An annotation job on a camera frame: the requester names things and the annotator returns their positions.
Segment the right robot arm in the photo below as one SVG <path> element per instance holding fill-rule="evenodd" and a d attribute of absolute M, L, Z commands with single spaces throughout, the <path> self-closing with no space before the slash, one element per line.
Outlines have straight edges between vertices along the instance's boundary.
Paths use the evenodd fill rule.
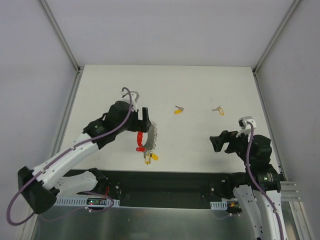
<path fill-rule="evenodd" d="M 247 215 L 255 240 L 288 238 L 281 207 L 281 178 L 271 165 L 271 140 L 263 135 L 247 135 L 224 130 L 209 138 L 216 153 L 227 144 L 225 153 L 235 153 L 245 172 L 227 174 L 214 192 L 221 198 L 236 198 Z"/>

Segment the key with yellow tag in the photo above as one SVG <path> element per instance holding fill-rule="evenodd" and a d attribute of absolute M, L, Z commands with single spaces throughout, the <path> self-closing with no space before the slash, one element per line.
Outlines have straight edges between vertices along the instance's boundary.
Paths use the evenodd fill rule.
<path fill-rule="evenodd" d="M 212 109 L 213 112 L 218 112 L 221 116 L 224 116 L 225 115 L 225 112 L 223 110 L 223 108 L 221 106 L 218 106 L 214 109 Z"/>
<path fill-rule="evenodd" d="M 183 107 L 180 107 L 180 106 L 177 106 L 177 105 L 175 105 L 175 107 L 176 107 L 176 110 L 174 111 L 175 115 L 181 114 L 184 111 Z"/>

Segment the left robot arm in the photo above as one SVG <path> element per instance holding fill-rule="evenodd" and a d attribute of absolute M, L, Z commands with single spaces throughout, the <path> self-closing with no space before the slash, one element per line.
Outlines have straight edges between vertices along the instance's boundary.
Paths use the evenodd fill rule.
<path fill-rule="evenodd" d="M 75 139 L 72 146 L 45 160 L 42 164 L 29 169 L 26 166 L 17 172 L 18 193 L 23 196 L 34 214 L 49 210 L 57 199 L 92 191 L 99 195 L 105 191 L 108 181 L 97 168 L 84 173 L 66 177 L 78 163 L 113 142 L 124 131 L 146 133 L 152 125 L 147 107 L 139 111 L 132 104 L 118 100 L 108 112 L 91 121 Z"/>

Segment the red grey carabiner keyring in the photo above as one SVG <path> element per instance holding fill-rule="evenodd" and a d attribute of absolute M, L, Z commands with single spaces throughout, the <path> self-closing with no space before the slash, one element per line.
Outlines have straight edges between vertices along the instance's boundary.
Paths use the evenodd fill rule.
<path fill-rule="evenodd" d="M 156 141 L 158 137 L 157 125 L 155 122 L 151 121 L 151 126 L 147 133 L 139 131 L 137 133 L 136 142 L 137 148 L 136 151 L 143 153 L 144 163 L 150 165 L 151 161 L 158 161 L 159 157 L 154 153 L 156 148 Z"/>

